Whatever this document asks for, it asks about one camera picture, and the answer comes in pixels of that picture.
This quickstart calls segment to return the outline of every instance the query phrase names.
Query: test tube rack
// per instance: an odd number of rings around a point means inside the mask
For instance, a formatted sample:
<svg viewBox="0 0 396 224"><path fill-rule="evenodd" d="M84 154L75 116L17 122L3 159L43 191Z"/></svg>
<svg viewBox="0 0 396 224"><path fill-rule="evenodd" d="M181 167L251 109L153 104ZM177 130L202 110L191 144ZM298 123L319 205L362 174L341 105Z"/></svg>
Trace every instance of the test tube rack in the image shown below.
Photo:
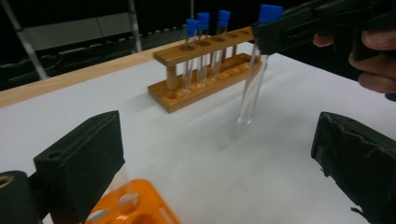
<svg viewBox="0 0 396 224"><path fill-rule="evenodd" d="M249 68L250 56L246 53L236 54L237 45L253 39L251 27L234 30L218 38L211 36L204 39L206 45L194 44L193 50L186 51L185 45L178 45L169 49L154 52L154 59L166 66L166 80L148 86L148 93L168 113L173 113L187 105L193 104L205 97L224 90L233 84L246 78ZM226 58L227 48L232 48L232 55ZM196 73L193 71L191 92L185 94L181 91L182 75L177 74L177 65L187 60L198 58L202 55L211 54L217 50L223 51L221 68L218 79L211 80L210 65L207 66L206 87L198 88L196 85ZM253 67L253 73L257 73L261 66L258 60Z"/></svg>
<svg viewBox="0 0 396 224"><path fill-rule="evenodd" d="M179 224L159 192L145 179L134 179L104 195L85 224Z"/></svg>

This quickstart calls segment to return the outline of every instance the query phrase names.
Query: wooden test tube rack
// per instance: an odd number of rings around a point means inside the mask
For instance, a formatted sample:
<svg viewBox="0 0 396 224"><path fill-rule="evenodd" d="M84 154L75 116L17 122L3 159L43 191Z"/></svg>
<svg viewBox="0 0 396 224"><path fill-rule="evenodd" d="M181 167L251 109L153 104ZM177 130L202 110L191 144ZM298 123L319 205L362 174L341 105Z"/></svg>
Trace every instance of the wooden test tube rack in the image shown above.
<svg viewBox="0 0 396 224"><path fill-rule="evenodd" d="M236 55L236 46L252 39L253 33L251 28L246 27L228 32L223 36L221 41L215 36L206 38L205 41L209 43L209 45L200 46L199 44L194 44L194 50L186 51L183 49L185 45L179 45L154 52L154 59L166 66L166 80L148 86L148 93L168 113L172 113L217 91L232 86L246 78L250 61L250 56L245 53ZM184 63L187 60L211 54L217 50L222 49L225 51L228 47L233 47L232 56L230 58L225 58L226 52L223 52L218 80L211 80L211 69L209 65L207 67L206 87L197 87L197 71L194 70L192 74L191 92L185 94L181 91L182 75L177 75L178 63Z"/></svg>

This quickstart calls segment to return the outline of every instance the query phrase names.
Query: orange plastic rack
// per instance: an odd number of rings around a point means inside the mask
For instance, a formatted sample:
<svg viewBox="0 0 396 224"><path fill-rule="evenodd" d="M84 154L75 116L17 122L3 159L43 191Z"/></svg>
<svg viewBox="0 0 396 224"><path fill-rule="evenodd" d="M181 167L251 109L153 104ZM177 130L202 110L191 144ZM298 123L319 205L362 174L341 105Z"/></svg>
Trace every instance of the orange plastic rack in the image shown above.
<svg viewBox="0 0 396 224"><path fill-rule="evenodd" d="M109 192L93 208L86 224L178 224L157 190L135 179Z"/></svg>

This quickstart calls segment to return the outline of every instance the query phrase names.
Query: clear glass tube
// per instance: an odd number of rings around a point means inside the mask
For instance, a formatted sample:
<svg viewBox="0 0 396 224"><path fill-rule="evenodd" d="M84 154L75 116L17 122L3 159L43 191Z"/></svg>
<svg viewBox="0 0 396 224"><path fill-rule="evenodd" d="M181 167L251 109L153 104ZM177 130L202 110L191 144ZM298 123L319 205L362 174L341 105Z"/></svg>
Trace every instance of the clear glass tube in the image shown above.
<svg viewBox="0 0 396 224"><path fill-rule="evenodd" d="M257 40L255 41L253 52L251 54L244 95L242 97L242 104L238 118L238 122L243 124L249 124L252 120L253 111L256 107L257 98L262 85L262 78L264 76L265 69L267 68L268 55L261 55L256 43ZM262 65L258 73L255 73L254 64L258 60L262 61Z"/></svg>
<svg viewBox="0 0 396 224"><path fill-rule="evenodd" d="M181 87L181 91L184 94L188 94L191 92L192 63L193 60L188 60L184 62L184 73L182 77L182 87Z"/></svg>
<svg viewBox="0 0 396 224"><path fill-rule="evenodd" d="M217 35L213 38L213 40L218 41L218 42L222 42L225 41L224 40L224 36L227 33L227 26L218 26L218 31L217 31ZM222 53L223 50L217 50L215 52L213 52L213 56L212 56L212 77L211 79L213 81L217 81L219 78L219 71L220 71L220 66L221 66L221 58L222 58Z"/></svg>
<svg viewBox="0 0 396 224"><path fill-rule="evenodd" d="M209 46L210 43L205 41L207 38L208 30L199 30L199 37L197 44L200 46ZM207 54L202 55L198 58L198 68L197 68L197 87L206 87L206 74L207 74Z"/></svg>
<svg viewBox="0 0 396 224"><path fill-rule="evenodd" d="M194 37L188 37L186 39L185 45L183 46L183 50L185 51L194 50L194 46L193 46L194 42L195 42ZM193 59L184 62L184 73L182 76L182 84L181 84L181 91L184 94L189 94L191 92L193 62L194 62Z"/></svg>

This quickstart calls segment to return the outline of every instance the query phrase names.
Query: wooden table edge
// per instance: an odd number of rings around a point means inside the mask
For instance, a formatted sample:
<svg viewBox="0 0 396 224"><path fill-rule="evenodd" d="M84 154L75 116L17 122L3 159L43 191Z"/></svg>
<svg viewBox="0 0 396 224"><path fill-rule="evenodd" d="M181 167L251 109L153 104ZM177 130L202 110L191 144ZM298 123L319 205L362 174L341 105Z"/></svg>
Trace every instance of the wooden table edge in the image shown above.
<svg viewBox="0 0 396 224"><path fill-rule="evenodd" d="M16 103L57 91L90 79L101 77L121 69L149 62L153 60L153 52L161 49L171 48L181 44L182 42L183 41L177 41L175 43L163 45L154 49L148 49L105 63L99 63L93 66L78 69L57 77L50 77L13 89L0 91L0 108L8 105L14 105Z"/></svg>

